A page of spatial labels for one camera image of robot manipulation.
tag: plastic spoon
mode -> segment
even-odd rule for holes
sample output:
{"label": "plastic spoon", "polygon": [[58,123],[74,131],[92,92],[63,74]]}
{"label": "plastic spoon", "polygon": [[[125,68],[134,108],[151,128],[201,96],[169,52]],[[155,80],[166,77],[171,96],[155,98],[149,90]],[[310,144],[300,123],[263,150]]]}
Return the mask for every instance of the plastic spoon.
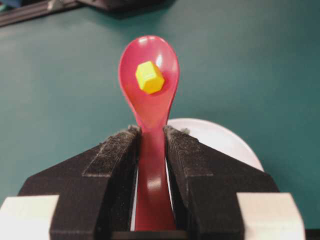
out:
{"label": "plastic spoon", "polygon": [[[140,90],[135,76],[137,66],[147,61],[158,66],[165,80],[162,89],[150,95]],[[147,35],[133,40],[120,59],[119,83],[137,124],[142,128],[136,231],[176,229],[166,176],[163,127],[167,124],[179,75],[175,51],[158,36]]]}

